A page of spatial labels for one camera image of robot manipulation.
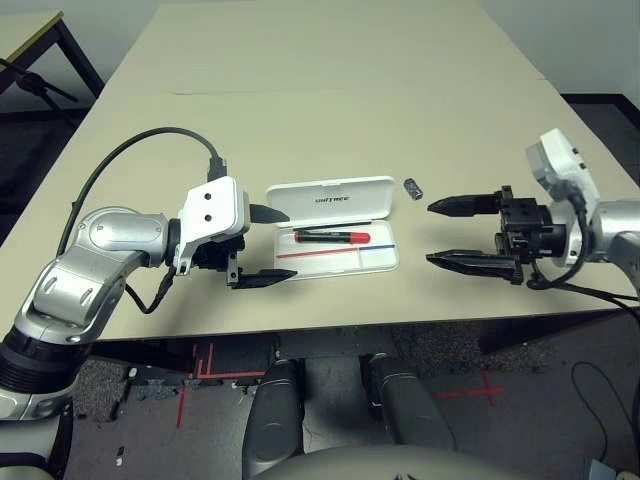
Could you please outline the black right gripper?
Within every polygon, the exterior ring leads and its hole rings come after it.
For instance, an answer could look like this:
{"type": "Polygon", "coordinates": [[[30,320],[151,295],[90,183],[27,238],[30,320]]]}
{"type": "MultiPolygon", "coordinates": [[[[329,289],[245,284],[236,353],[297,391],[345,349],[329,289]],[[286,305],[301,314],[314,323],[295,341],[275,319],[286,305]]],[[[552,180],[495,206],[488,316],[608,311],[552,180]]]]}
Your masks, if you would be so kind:
{"type": "Polygon", "coordinates": [[[523,265],[541,258],[557,258],[564,252],[566,227],[555,224],[548,208],[534,198],[516,198],[508,185],[492,194],[443,198],[431,203],[427,210],[447,217],[500,214],[500,232],[494,237],[498,255],[463,249],[425,255],[428,262],[446,270],[521,285],[523,265]]]}

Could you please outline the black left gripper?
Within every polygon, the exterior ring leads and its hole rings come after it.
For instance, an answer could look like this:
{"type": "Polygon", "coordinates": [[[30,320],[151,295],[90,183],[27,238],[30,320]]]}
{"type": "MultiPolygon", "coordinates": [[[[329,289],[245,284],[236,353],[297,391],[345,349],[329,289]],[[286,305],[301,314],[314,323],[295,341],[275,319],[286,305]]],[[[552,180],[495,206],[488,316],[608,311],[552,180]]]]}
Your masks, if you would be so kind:
{"type": "MultiPolygon", "coordinates": [[[[290,217],[282,211],[265,205],[250,204],[249,213],[251,222],[257,224],[290,221],[290,217]]],[[[227,285],[234,289],[265,288],[297,275],[297,271],[287,269],[262,269],[257,273],[244,274],[238,266],[238,253],[244,248],[243,235],[219,243],[210,241],[196,249],[193,265],[199,269],[225,273],[227,285]]]]}

